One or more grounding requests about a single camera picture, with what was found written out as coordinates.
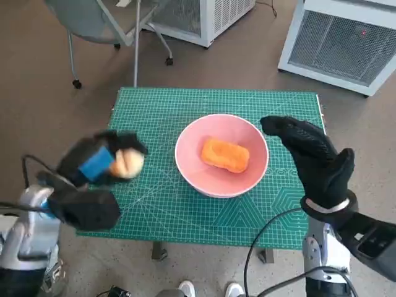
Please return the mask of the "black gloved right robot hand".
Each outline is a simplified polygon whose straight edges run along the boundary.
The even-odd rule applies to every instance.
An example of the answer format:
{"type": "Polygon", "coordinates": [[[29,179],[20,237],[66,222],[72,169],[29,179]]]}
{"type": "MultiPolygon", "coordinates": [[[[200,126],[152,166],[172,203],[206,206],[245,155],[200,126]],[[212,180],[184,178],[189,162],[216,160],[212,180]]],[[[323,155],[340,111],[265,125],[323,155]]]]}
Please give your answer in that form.
{"type": "Polygon", "coordinates": [[[264,134],[277,136],[290,152],[304,188],[301,207],[310,215],[330,214],[349,203],[348,182],[355,167],[355,153],[338,152],[324,131],[288,116],[260,120],[264,134]]]}

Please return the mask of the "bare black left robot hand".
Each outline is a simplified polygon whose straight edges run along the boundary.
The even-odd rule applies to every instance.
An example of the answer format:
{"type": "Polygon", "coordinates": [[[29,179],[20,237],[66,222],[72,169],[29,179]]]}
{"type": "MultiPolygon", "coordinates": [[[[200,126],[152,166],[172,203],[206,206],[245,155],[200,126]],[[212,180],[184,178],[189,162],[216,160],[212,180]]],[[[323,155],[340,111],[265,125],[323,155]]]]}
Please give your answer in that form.
{"type": "Polygon", "coordinates": [[[135,176],[132,162],[125,160],[124,154],[130,152],[141,157],[149,152],[135,132],[101,131],[80,139],[63,156],[56,172],[75,187],[125,183],[135,176]]]}

